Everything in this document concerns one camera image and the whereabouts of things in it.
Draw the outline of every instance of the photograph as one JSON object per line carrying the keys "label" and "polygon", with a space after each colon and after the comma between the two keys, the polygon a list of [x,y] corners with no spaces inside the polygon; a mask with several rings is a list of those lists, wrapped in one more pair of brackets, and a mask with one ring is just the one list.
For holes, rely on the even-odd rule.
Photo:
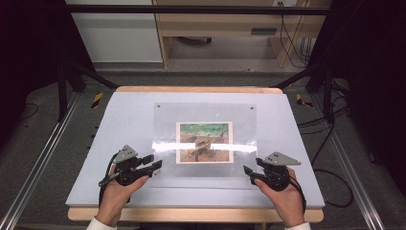
{"label": "photograph", "polygon": [[233,163],[231,122],[177,123],[177,164]]}

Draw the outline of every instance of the metal rail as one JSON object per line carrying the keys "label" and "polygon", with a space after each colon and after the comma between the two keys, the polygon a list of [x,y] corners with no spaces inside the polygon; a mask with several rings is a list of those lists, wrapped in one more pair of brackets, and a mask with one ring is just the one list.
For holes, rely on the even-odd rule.
{"label": "metal rail", "polygon": [[[316,108],[320,113],[320,115],[324,116],[320,96],[315,97],[313,95],[310,95],[310,97],[312,98],[312,101],[315,102]],[[370,196],[365,190],[364,185],[362,184],[361,179],[358,176],[358,173],[355,171],[355,168],[351,164],[347,156],[346,150],[343,148],[343,145],[341,144],[340,139],[338,138],[334,130],[332,131],[330,138],[331,138],[330,143],[331,146],[333,147],[333,151],[337,157],[337,160],[341,166],[341,169],[343,170],[343,173],[347,181],[352,187],[354,197],[358,203],[358,207],[361,210],[365,222],[368,224],[371,230],[384,230],[385,226],[383,225],[380,216],[376,212],[376,209],[373,206]]]}
{"label": "metal rail", "polygon": [[47,5],[45,11],[87,13],[206,13],[206,14],[277,14],[328,15],[342,13],[330,8],[249,7],[249,6],[155,6],[155,5]]}
{"label": "metal rail", "polygon": [[39,182],[39,179],[44,172],[48,161],[51,159],[51,156],[54,153],[56,145],[61,135],[63,134],[63,131],[65,130],[68,122],[72,117],[72,114],[74,113],[79,97],[80,93],[74,93],[71,101],[69,102],[68,111],[65,117],[62,121],[56,124],[53,133],[48,139],[44,149],[39,154],[34,167],[32,168],[26,181],[24,182],[24,185],[21,187],[17,197],[9,208],[9,211],[2,218],[0,222],[1,230],[11,230],[18,222],[18,219],[20,218],[25,206],[27,205],[31,195],[33,194],[35,186]]}

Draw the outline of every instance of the white sleeve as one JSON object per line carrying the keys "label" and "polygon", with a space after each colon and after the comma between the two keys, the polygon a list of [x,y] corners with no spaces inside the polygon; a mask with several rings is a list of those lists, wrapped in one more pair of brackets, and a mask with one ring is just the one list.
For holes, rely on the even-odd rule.
{"label": "white sleeve", "polygon": [[90,221],[89,226],[87,226],[86,230],[117,230],[117,227],[107,226],[93,217],[92,221]]}
{"label": "white sleeve", "polygon": [[284,230],[311,230],[310,224],[308,222],[302,223],[301,225],[294,226],[291,228],[284,228]]}

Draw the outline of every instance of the haptic device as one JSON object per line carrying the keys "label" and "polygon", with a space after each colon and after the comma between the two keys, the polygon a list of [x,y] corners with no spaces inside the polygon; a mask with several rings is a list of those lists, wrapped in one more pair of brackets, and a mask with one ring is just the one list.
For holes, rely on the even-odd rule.
{"label": "haptic device", "polygon": [[245,174],[250,176],[251,184],[256,185],[254,180],[260,179],[267,184],[269,188],[277,192],[283,191],[291,184],[301,195],[303,209],[305,211],[305,196],[302,188],[299,182],[289,175],[289,170],[286,167],[288,165],[301,165],[302,163],[277,151],[266,156],[263,160],[256,158],[256,161],[257,165],[263,167],[264,174],[254,172],[252,169],[243,166]]}
{"label": "haptic device", "polygon": [[[99,205],[102,203],[102,195],[104,194],[105,187],[111,180],[115,179],[119,184],[126,186],[145,175],[152,177],[154,171],[162,167],[162,160],[159,160],[150,166],[137,169],[141,165],[147,165],[153,162],[154,155],[151,154],[143,158],[138,158],[137,156],[138,152],[128,145],[125,145],[119,152],[113,155],[108,164],[104,179],[99,182],[99,187],[101,187]],[[114,173],[110,174],[112,164],[115,165],[115,169]]]}

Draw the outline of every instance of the white tabletop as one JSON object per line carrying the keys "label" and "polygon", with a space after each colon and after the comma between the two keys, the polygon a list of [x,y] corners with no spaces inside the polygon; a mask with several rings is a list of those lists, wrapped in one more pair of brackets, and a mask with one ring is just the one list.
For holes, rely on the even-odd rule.
{"label": "white tabletop", "polygon": [[[98,205],[100,190],[98,183],[104,177],[111,156],[124,145],[129,145],[137,150],[141,157],[155,152],[152,144],[156,138],[153,126],[154,121],[157,121],[155,114],[157,104],[171,104],[172,106],[176,104],[204,104],[205,106],[210,106],[210,104],[235,106],[252,104],[257,110],[254,129],[256,135],[255,141],[249,145],[256,148],[257,157],[263,158],[274,151],[279,151],[299,160],[302,163],[300,166],[290,168],[295,170],[304,190],[307,208],[320,209],[325,206],[286,95],[193,92],[115,92],[105,110],[98,133],[78,179],[66,201],[67,205],[71,207]],[[160,173],[165,172],[166,165],[169,165],[169,162],[164,160]],[[127,207],[273,207],[271,201],[257,187],[250,185],[248,176],[246,177],[248,185],[246,188],[238,188],[238,186],[230,188],[233,187],[232,185],[216,187],[217,183],[227,184],[227,177],[221,176],[216,179],[203,178],[206,179],[203,184],[210,185],[208,188],[204,188],[204,186],[188,188],[188,180],[193,180],[193,178],[187,177],[183,178],[185,186],[159,187],[156,183],[159,179],[159,174],[154,175],[144,188],[131,197]]]}

